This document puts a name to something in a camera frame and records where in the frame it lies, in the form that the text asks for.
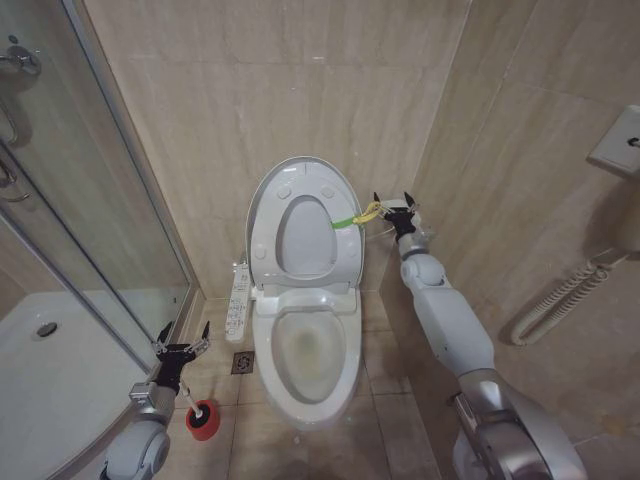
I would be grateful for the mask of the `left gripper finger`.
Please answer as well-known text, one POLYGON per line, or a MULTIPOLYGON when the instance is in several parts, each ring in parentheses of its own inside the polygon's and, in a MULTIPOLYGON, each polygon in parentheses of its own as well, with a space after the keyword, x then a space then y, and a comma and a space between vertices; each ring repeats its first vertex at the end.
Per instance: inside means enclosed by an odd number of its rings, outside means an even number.
POLYGON ((209 332, 210 332, 210 322, 207 321, 203 329, 202 335, 198 340, 194 341, 188 347, 188 352, 192 353, 195 357, 198 357, 202 353, 204 353, 209 348, 209 345, 210 345, 209 332))
POLYGON ((152 348, 156 355, 160 355, 163 352, 167 351, 167 339, 170 336, 171 330, 173 328, 173 322, 169 322, 159 333, 156 340, 152 343, 152 348))

